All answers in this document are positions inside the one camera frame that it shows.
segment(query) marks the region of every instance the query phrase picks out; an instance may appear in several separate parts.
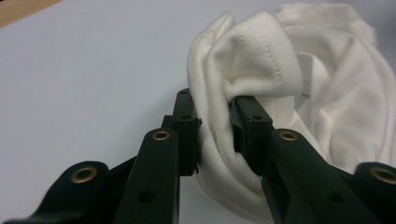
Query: white towel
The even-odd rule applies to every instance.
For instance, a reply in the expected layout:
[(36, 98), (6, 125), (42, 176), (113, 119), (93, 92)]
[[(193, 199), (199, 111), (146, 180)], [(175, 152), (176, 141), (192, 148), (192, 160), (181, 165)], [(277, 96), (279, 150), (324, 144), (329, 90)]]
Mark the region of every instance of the white towel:
[[(224, 13), (192, 43), (191, 95), (203, 124), (193, 181), (254, 222), (272, 222), (261, 178), (233, 149), (229, 103), (256, 96), (276, 128), (302, 133), (330, 164), (396, 165), (396, 85), (375, 32), (348, 5), (292, 4), (239, 24)], [(295, 97), (301, 103), (295, 106)]]

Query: wooden floor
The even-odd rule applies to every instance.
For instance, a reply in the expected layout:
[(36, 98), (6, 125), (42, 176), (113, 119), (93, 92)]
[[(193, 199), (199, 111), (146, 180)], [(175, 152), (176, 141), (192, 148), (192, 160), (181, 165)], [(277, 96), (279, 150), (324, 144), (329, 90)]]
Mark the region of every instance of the wooden floor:
[(0, 0), (0, 28), (62, 0)]

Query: cloth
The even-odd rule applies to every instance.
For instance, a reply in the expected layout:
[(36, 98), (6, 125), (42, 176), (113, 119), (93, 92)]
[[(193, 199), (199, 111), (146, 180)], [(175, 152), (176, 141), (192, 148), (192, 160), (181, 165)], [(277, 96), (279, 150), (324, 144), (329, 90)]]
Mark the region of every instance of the cloth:
[(255, 96), (275, 128), (302, 133), (330, 164), (396, 165), (395, 76), (375, 31), (348, 5), (291, 4), (234, 24), (224, 13), (193, 41), (188, 80), (200, 128), (200, 173), (212, 200), (253, 222), (273, 222), (261, 178), (234, 152), (229, 103)]

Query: crumpled white fabric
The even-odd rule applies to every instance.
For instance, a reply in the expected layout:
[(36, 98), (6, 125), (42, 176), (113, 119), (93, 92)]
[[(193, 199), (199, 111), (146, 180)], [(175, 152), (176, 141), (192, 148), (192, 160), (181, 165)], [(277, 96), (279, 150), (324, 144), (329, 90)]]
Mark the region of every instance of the crumpled white fabric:
[(374, 29), (348, 5), (284, 5), (276, 18), (261, 11), (236, 25), (224, 13), (194, 39), (188, 79), (203, 122), (193, 182), (241, 217), (272, 222), (261, 178), (233, 149), (237, 95), (256, 96), (276, 128), (302, 133), (350, 173), (364, 161), (396, 165), (395, 76)]

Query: dark object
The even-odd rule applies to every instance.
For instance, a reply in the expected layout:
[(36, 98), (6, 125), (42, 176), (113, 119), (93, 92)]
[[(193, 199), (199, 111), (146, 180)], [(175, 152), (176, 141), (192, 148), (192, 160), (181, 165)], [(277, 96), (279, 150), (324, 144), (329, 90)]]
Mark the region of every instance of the dark object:
[[(394, 223), (396, 169), (366, 162), (351, 175), (330, 166), (301, 134), (274, 130), (254, 97), (233, 99), (231, 123), (275, 223)], [(70, 167), (33, 215), (6, 223), (178, 223), (179, 177), (198, 172), (200, 124), (189, 90), (180, 91), (173, 116), (135, 158), (110, 171), (96, 161)]]

